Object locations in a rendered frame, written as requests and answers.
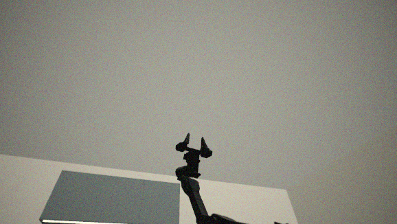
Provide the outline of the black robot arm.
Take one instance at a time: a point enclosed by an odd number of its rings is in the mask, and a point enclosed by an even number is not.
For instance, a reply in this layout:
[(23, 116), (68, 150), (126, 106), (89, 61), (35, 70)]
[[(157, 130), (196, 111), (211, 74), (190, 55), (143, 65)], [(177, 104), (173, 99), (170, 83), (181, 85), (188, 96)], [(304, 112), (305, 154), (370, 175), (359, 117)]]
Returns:
[(199, 165), (195, 163), (188, 163), (186, 166), (178, 167), (175, 171), (177, 180), (181, 181), (181, 187), (190, 199), (192, 209), (196, 217), (197, 224), (246, 224), (239, 223), (235, 220), (228, 218), (226, 216), (221, 216), (218, 214), (208, 215), (207, 210), (203, 204), (202, 198), (199, 194), (199, 183), (194, 177), (198, 179), (201, 176), (199, 171)]

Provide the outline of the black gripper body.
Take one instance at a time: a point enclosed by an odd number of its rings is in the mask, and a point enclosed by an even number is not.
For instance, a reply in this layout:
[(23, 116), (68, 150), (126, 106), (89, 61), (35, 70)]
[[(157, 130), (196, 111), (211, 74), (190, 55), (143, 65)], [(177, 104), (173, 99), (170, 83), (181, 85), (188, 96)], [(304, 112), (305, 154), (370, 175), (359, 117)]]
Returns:
[(187, 144), (185, 143), (178, 143), (176, 145), (176, 150), (183, 152), (183, 151), (188, 151), (188, 160), (186, 161), (186, 163), (195, 163), (195, 164), (199, 164), (199, 162), (201, 160), (199, 160), (199, 155), (201, 155), (201, 157), (204, 158), (208, 158), (212, 156), (212, 150), (197, 150), (197, 149), (193, 149), (193, 148), (189, 148)]

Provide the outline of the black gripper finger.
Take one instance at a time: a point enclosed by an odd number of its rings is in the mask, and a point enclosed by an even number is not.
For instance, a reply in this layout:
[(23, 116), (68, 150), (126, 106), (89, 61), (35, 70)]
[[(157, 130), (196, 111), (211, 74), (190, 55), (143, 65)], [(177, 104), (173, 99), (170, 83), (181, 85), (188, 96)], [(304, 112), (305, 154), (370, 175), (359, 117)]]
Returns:
[(207, 150), (209, 150), (209, 148), (207, 147), (207, 144), (205, 143), (205, 140), (204, 140), (204, 138), (202, 137), (201, 138), (201, 151), (202, 150), (204, 150), (204, 149), (207, 149)]
[(189, 139), (190, 139), (190, 133), (187, 134), (187, 136), (186, 136), (184, 142), (182, 142), (182, 143), (185, 143), (185, 144), (188, 145), (188, 144), (189, 144)]

